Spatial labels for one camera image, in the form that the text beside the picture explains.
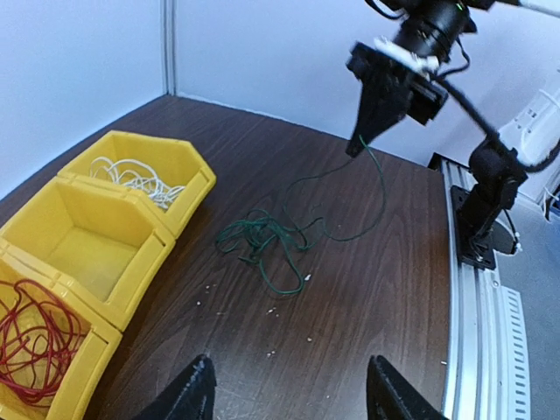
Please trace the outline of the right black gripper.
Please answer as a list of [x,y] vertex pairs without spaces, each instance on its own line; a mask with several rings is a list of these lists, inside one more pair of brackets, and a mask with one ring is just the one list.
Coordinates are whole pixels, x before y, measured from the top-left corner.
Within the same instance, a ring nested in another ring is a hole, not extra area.
[[353,47],[346,67],[362,84],[356,124],[346,147],[349,157],[357,157],[407,116],[425,125],[447,100],[447,93],[428,76],[413,73],[361,42]]

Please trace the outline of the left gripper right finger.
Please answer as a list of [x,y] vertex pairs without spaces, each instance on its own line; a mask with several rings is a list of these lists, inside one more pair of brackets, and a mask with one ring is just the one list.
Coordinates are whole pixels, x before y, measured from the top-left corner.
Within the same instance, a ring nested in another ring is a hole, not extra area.
[[367,366],[367,419],[445,419],[382,355]]

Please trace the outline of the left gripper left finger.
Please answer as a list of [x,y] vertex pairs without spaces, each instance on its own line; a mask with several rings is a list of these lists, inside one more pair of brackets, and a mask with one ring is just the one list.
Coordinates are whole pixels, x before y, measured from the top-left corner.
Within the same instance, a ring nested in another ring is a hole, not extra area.
[[213,419],[216,385],[212,360],[199,354],[134,419]]

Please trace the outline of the yellow three-compartment bin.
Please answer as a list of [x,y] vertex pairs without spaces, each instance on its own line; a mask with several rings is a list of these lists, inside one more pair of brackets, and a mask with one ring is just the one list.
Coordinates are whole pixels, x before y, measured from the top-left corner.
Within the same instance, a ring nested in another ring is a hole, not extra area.
[[216,177],[185,141],[110,131],[1,228],[1,416],[80,419]]

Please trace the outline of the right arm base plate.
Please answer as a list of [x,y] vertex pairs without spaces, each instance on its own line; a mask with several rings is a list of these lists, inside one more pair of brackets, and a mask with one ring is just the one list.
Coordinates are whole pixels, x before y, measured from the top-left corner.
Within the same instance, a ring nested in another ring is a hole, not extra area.
[[519,232],[515,229],[511,216],[506,212],[508,227],[494,219],[492,226],[485,233],[476,233],[473,227],[468,226],[466,218],[461,214],[469,195],[470,193],[464,188],[457,185],[451,187],[451,207],[458,259],[479,270],[495,270],[494,252],[514,255],[521,249]]

